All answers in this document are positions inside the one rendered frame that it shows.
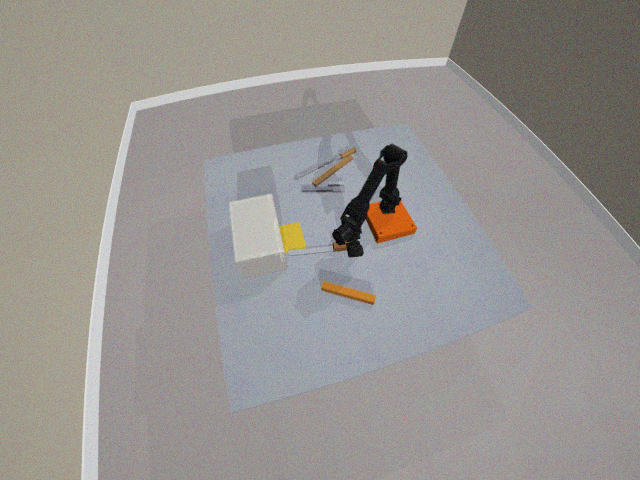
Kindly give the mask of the orange bar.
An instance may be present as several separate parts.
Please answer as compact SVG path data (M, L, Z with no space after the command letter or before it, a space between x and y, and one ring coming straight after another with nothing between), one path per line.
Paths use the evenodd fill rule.
M366 293L364 291L360 291L360 290L353 290L350 288L346 288L343 286L339 286L336 284L332 284L329 282L325 282L323 281L322 287L321 287L321 291L327 292L327 293L331 293L337 296L344 296L344 297L348 297L351 299L355 299L367 304L371 304L374 305L375 303L375 298L376 295L370 294L370 293Z

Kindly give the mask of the wooden bar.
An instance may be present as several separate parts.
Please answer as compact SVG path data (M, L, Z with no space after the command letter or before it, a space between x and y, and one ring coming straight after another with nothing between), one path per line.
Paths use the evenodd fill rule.
M352 159L353 159L353 157L348 155L347 158L344 158L343 160L341 160L339 163L337 163L335 166L333 166L331 169L329 169L327 172L325 172L323 175L321 175L318 179L316 179L314 182L312 182L312 184L315 185L315 186L318 186L321 182L327 180L334 173L336 173L338 170L340 170L342 167L344 167Z

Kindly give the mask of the grey metal rod with wooden handle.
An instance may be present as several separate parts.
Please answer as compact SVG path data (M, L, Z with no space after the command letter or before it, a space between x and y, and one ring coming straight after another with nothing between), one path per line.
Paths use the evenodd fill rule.
M327 165L327 164L329 164L329 163L331 163L331 162L333 162L333 161L335 161L335 160L337 160L339 158L346 158L348 155L351 155L351 154L353 154L355 152L356 152L355 148L347 150L344 153L340 154L339 157L337 156L337 157L335 157L335 158L333 158L333 159L331 159L331 160L329 160L329 161L327 161L327 162L325 162L325 163L323 163L321 165L318 165L318 166L316 166L316 167L314 167L314 168L312 168L312 169L310 169L310 170L308 170L308 171L306 171L306 172L294 177L294 179L296 180L296 179L298 179L298 178L300 178L300 177L302 177L302 176L304 176L304 175L306 175L306 174L308 174L308 173L310 173L310 172L312 172L312 171L314 171L314 170L316 170L316 169L318 169L320 167L323 167L323 166L325 166L325 165Z

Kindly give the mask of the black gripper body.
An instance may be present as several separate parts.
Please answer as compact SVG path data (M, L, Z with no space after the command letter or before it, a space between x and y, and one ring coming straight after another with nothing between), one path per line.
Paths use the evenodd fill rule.
M354 232L354 234L350 237L351 238L351 242L349 242L350 246L347 247L348 257L350 258L360 257L360 256L363 256L364 254L363 247L362 245L360 245L360 242L357 240L361 238L360 234L362 234L362 230L358 232Z

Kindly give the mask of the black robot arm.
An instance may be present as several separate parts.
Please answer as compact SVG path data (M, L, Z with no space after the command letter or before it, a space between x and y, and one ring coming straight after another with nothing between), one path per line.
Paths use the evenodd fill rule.
M400 167L407 160L408 152L395 144L391 143L380 151L379 159L374 163L373 169L363 185L359 195L351 200L345 208L341 220L343 224L335 229L332 233L336 244L344 245L345 242L351 242L351 236L354 232L361 230L362 224L367 218L370 209L370 199L378 188L385 174L386 184L380 191L379 197L382 199L379 203L382 214L395 213L396 206L399 206L401 198L397 189L397 181ZM383 160L380 158L383 156ZM347 217L346 215L349 215Z

